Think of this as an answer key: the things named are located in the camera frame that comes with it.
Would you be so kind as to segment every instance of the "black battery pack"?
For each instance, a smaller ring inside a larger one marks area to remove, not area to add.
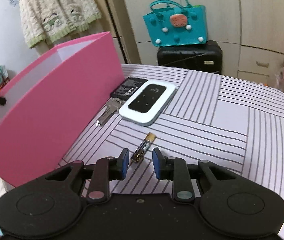
[[[144,78],[128,77],[110,96],[127,101],[146,81]]]
[[[159,66],[179,67],[221,74],[223,52],[217,42],[160,47]]]

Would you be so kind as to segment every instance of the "bed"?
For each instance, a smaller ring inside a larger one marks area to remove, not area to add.
[[[158,181],[152,149],[187,163],[209,160],[267,187],[284,199],[284,93],[260,84],[213,73],[150,66],[122,65],[125,76],[172,82],[177,93],[158,119],[142,127],[115,114],[103,127],[95,125],[105,108],[79,135],[59,165],[74,160],[95,163],[132,154],[148,132],[157,136],[145,158],[130,164],[124,181],[111,181],[114,193],[172,191],[171,181]],[[83,195],[89,185],[86,182]],[[284,239],[284,224],[279,232]]]

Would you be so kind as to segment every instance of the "wardrobe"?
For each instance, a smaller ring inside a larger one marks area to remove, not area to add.
[[[124,0],[141,63],[147,65],[157,65],[158,48],[142,19],[152,1]],[[284,65],[284,0],[189,2],[206,6],[208,39],[223,50],[223,75],[267,83]]]

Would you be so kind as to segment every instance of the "metal key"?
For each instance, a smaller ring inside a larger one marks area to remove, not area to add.
[[[106,110],[99,117],[96,126],[103,126],[120,109],[124,101],[118,98],[110,98],[106,103]]]

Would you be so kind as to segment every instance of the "black suitcase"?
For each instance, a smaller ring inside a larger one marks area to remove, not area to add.
[[[206,44],[160,47],[159,66],[180,67],[221,74],[223,52],[215,41]]]

